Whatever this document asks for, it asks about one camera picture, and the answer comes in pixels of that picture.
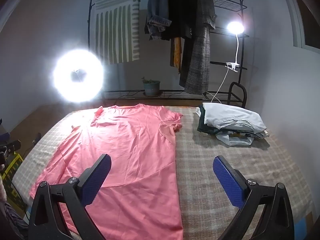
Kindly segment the pink t-shirt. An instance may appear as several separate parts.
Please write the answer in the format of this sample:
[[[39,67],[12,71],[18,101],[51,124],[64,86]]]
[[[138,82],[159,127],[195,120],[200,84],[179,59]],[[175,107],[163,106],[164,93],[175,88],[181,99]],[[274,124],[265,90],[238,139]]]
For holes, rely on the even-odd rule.
[[[163,106],[100,107],[85,112],[37,181],[65,183],[102,154],[111,170],[88,214],[106,239],[182,239],[176,131],[182,115]]]

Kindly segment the black metal clothes rack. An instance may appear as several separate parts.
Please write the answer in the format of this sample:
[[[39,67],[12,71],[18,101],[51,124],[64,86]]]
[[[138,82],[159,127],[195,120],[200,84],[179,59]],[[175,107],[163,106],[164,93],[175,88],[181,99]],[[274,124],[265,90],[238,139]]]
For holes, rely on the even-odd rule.
[[[227,29],[227,26],[217,26],[211,30],[212,35],[216,35],[214,41],[216,42],[211,46],[211,52],[213,55],[210,59],[211,67],[225,67],[229,72],[236,72],[237,78],[227,83],[228,90],[222,90],[220,87],[216,90],[210,90],[204,92],[201,95],[188,94],[182,89],[163,89],[160,88],[159,92],[155,95],[147,95],[145,90],[102,90],[101,98],[103,103],[108,101],[120,102],[120,101],[177,101],[177,106],[195,106],[195,102],[220,102],[227,105],[235,104],[240,107],[245,107],[247,102],[247,90],[241,83],[242,72],[247,70],[244,67],[244,54],[245,54],[245,39],[249,36],[246,33],[238,35],[233,34]],[[231,55],[231,38],[234,37],[241,42],[240,48],[237,49],[236,58],[238,64],[235,68],[232,67],[232,63],[227,61]]]

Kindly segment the plaid beige bed blanket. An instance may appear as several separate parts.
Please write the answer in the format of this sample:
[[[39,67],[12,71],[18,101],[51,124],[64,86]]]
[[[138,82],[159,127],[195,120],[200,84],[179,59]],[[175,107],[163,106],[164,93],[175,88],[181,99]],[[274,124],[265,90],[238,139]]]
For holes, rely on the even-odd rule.
[[[274,136],[231,147],[200,132],[193,108],[110,106],[68,114],[31,150],[13,183],[32,204],[107,154],[86,209],[105,239],[294,239],[311,191]]]

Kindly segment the light blue folded garment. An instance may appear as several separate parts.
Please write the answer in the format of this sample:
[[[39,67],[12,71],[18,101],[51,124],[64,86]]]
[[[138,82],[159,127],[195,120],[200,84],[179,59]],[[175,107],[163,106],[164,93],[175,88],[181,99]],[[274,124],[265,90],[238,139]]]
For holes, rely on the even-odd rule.
[[[270,136],[267,131],[253,134],[249,132],[219,132],[216,138],[228,146],[251,146],[255,139],[265,139]]]

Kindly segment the white folded garment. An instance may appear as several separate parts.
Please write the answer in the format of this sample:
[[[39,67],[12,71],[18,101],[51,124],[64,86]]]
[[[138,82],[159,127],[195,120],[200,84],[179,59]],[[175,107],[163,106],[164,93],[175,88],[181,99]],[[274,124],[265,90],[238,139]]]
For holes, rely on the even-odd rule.
[[[195,113],[198,116],[201,116],[201,106],[204,109],[204,124],[210,127],[248,131],[253,134],[262,133],[267,129],[260,115],[253,111],[221,103],[204,102],[196,107]]]

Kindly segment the yellow crate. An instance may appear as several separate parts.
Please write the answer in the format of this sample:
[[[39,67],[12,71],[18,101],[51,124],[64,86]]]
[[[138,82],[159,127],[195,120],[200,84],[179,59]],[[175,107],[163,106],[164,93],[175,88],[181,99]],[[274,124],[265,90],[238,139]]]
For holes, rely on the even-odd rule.
[[[22,157],[18,153],[14,152],[7,157],[4,171],[1,171],[7,198],[11,204],[13,204],[14,207],[21,212],[25,211],[27,205],[20,196],[20,193],[17,191],[16,184],[13,183],[13,178],[22,162]]]

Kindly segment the potted plant green pot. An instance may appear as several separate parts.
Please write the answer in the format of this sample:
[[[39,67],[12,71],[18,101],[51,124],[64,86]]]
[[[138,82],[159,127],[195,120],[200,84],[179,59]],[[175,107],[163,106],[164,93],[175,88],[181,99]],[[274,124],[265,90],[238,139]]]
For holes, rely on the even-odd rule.
[[[160,81],[147,80],[145,77],[142,77],[142,83],[146,96],[158,96],[160,94]]]

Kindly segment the grey plaid hanging coat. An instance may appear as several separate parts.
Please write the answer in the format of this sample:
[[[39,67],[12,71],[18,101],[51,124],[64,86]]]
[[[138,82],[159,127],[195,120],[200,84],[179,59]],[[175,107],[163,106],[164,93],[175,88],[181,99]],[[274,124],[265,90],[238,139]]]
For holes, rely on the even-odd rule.
[[[184,42],[180,86],[189,94],[208,90],[210,67],[210,31],[215,29],[213,0],[191,0],[191,38]]]

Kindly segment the orange hanging garment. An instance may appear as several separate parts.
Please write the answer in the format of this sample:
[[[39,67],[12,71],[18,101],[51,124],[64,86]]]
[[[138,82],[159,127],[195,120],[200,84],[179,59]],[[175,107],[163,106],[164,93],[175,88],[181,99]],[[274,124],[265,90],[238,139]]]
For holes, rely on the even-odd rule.
[[[181,54],[182,54],[182,44],[181,38],[175,37],[171,39],[170,48],[170,66],[176,68],[178,73],[181,72]]]

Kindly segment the white clip lamp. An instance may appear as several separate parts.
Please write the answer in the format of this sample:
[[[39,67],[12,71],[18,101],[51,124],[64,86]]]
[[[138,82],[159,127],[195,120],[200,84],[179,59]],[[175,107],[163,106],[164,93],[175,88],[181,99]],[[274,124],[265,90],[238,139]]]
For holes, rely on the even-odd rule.
[[[240,68],[240,64],[238,64],[238,52],[239,52],[239,36],[244,33],[245,28],[244,25],[239,21],[229,22],[227,25],[227,30],[229,33],[233,34],[236,38],[236,51],[235,51],[235,59],[233,62],[226,62],[226,67],[234,72],[238,72],[236,69]]]

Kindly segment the blue denim jacket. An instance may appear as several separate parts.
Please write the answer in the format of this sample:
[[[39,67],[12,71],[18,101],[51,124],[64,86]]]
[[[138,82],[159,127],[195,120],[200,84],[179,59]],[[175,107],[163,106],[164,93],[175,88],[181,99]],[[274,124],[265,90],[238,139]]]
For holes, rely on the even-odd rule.
[[[161,39],[170,25],[168,0],[148,0],[144,31],[149,35],[149,40]]]

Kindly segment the green striped wall hanging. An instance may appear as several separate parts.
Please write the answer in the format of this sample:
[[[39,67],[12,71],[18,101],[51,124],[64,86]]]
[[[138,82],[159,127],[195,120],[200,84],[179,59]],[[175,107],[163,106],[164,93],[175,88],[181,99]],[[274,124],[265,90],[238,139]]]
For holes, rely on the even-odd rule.
[[[140,59],[140,0],[93,0],[91,45],[105,64]]]

